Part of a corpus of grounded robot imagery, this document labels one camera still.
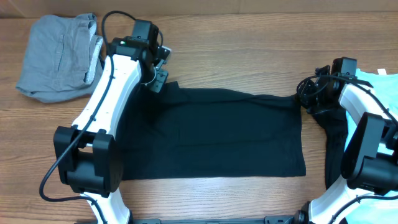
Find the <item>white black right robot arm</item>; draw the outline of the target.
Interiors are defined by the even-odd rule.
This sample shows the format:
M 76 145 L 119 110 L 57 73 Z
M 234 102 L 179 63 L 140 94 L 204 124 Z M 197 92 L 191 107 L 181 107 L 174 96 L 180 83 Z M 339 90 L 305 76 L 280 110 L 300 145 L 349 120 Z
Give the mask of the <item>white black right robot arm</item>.
M 396 200 L 397 118 L 374 87 L 356 76 L 357 61 L 334 59 L 297 85 L 295 99 L 318 116 L 349 113 L 356 124 L 340 162 L 340 176 L 319 198 L 307 202 L 288 223 L 339 223 L 363 200 Z

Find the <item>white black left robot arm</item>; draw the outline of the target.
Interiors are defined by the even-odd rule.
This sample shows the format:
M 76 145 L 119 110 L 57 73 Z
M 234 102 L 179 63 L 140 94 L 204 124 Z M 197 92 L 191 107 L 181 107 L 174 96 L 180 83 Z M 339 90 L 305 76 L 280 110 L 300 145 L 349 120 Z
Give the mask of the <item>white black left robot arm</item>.
M 140 90 L 161 91 L 168 73 L 161 67 L 171 50 L 151 21 L 137 20 L 133 32 L 108 46 L 103 74 L 89 102 L 71 127 L 57 128 L 53 144 L 61 183 L 76 200 L 86 200 L 98 223 L 132 223 L 119 185 L 123 176 L 116 133 L 130 97 Z

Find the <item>black t-shirt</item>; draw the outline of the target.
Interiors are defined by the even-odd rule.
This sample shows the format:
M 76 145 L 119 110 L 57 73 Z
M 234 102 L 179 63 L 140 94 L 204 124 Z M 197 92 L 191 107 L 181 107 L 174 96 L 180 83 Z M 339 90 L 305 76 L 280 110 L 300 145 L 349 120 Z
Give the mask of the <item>black t-shirt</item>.
M 119 122 L 124 180 L 306 174 L 292 97 L 180 88 L 132 94 Z

